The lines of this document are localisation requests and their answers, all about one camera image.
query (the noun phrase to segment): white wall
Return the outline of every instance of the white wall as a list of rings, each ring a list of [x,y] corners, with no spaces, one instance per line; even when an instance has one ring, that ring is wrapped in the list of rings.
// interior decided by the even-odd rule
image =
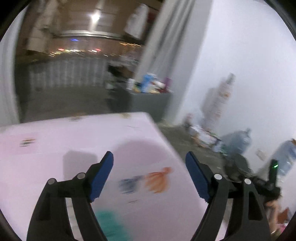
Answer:
[[[0,42],[0,127],[19,122],[15,94],[15,50],[26,9],[12,22]]]
[[[296,137],[296,41],[278,14],[254,0],[214,0],[201,53],[174,124],[202,106],[209,89],[229,72],[234,92],[217,134],[252,129],[245,153],[257,171],[279,144]]]

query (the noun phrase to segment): white cloth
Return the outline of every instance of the white cloth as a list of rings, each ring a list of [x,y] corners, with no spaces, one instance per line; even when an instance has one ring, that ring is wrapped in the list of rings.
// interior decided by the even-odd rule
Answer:
[[[141,39],[146,26],[149,7],[141,4],[135,12],[128,18],[124,31],[136,39]]]
[[[0,207],[16,234],[26,240],[48,179],[63,181],[86,172],[107,150],[114,155],[114,165],[100,197],[92,203],[94,212],[114,212],[133,241],[190,240],[207,203],[199,197],[180,156],[146,113],[44,120],[0,131]],[[150,192],[144,179],[137,191],[120,192],[122,179],[164,167],[172,169],[166,192]],[[225,231],[222,223],[217,240]]]
[[[195,0],[178,1],[166,26],[166,30],[163,32],[158,51],[156,51],[148,70],[148,73],[156,74],[160,80],[169,76],[181,38],[183,37],[183,30],[194,3]]]

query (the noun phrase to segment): cluttered items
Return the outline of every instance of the cluttered items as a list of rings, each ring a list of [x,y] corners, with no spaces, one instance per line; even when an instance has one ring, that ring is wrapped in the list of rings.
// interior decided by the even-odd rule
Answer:
[[[192,136],[194,142],[201,147],[211,148],[214,152],[223,152],[226,156],[228,150],[225,150],[223,140],[215,134],[220,118],[226,109],[229,98],[231,97],[235,75],[230,73],[226,81],[222,81],[208,104],[207,110],[196,109],[189,113],[185,119],[185,129]],[[231,150],[231,152],[242,154],[245,150]]]
[[[126,83],[117,84],[116,92],[113,95],[114,104],[111,106],[111,110],[114,112],[146,112],[150,114],[155,122],[160,122],[172,93],[141,93],[133,89],[129,90],[127,86],[128,84]]]
[[[128,79],[127,90],[137,93],[160,94],[169,92],[171,79],[166,78],[164,83],[160,82],[156,75],[146,74],[142,82],[136,82],[134,79]]]
[[[188,122],[186,122],[185,128],[188,129],[197,146],[209,148],[213,152],[221,152],[226,159],[230,159],[235,154],[243,154],[252,143],[250,128],[245,131],[235,131],[223,137],[206,131],[200,126],[188,127]]]

